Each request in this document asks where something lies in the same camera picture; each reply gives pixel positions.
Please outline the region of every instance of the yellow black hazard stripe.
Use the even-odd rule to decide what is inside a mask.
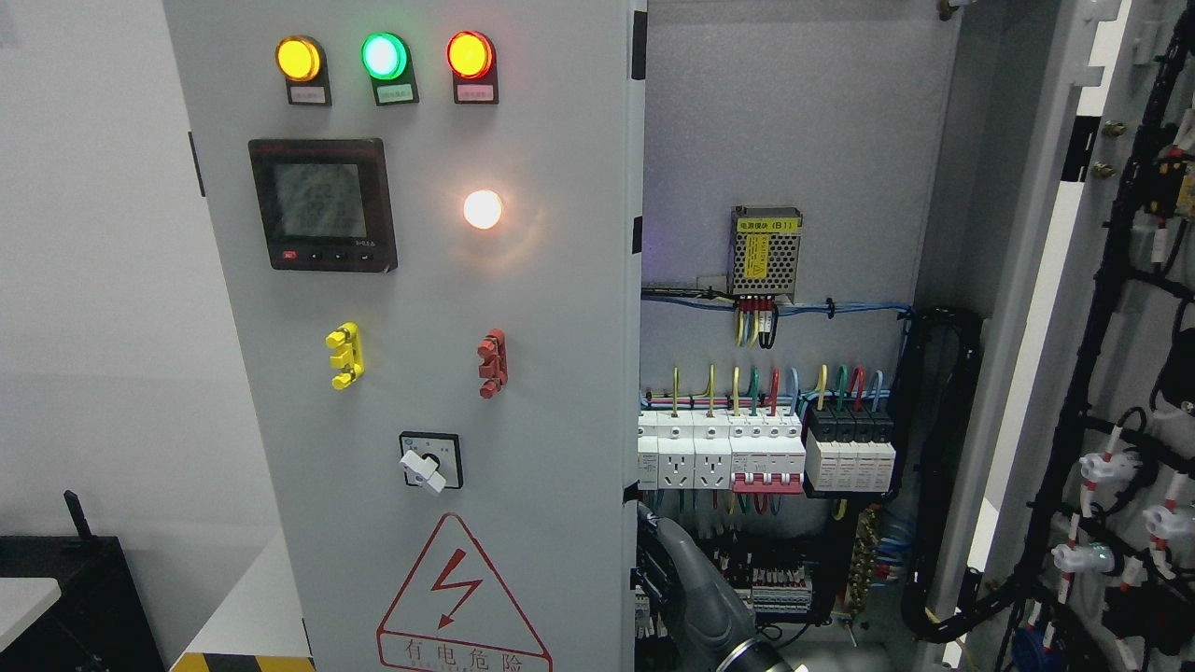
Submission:
[[[171,672],[315,672],[310,658],[184,653]]]

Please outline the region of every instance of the green indicator light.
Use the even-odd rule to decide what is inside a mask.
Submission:
[[[396,79],[406,71],[406,45],[390,32],[375,32],[361,45],[361,65],[374,79]]]

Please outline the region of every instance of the yellow indicator light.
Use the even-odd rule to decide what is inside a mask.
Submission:
[[[473,191],[465,198],[465,221],[473,228],[492,228],[502,219],[502,198],[490,191],[482,189]]]
[[[292,35],[278,42],[274,60],[290,81],[311,81],[323,67],[315,41],[302,35]]]
[[[464,79],[485,77],[494,67],[494,44],[472,30],[462,30],[448,41],[448,67]]]

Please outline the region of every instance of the white table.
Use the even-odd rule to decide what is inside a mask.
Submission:
[[[55,579],[0,578],[0,650],[62,597]]]

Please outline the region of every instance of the white wall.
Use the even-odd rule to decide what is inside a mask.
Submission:
[[[118,534],[172,659],[278,527],[155,0],[0,0],[0,533]]]

